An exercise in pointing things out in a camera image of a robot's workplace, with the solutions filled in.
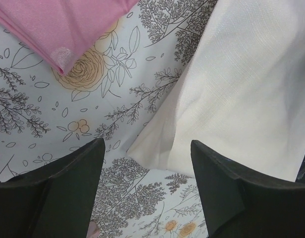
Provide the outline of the white cloth napkin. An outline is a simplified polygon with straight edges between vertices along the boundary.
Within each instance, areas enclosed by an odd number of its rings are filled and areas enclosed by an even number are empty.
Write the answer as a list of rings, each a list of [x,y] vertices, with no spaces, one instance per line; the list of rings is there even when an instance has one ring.
[[[192,177],[193,140],[296,179],[305,156],[305,0],[219,0],[192,60],[127,155]]]

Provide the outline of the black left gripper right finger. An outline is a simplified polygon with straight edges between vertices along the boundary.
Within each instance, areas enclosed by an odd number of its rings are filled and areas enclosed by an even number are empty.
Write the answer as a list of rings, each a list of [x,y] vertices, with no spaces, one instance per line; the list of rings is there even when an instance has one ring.
[[[305,238],[305,184],[271,177],[191,142],[211,238]]]

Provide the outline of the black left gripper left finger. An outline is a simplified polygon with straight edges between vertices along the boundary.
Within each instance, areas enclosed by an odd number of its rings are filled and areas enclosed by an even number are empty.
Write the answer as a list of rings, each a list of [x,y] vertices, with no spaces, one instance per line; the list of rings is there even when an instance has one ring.
[[[103,166],[101,138],[0,182],[0,238],[84,238]]]

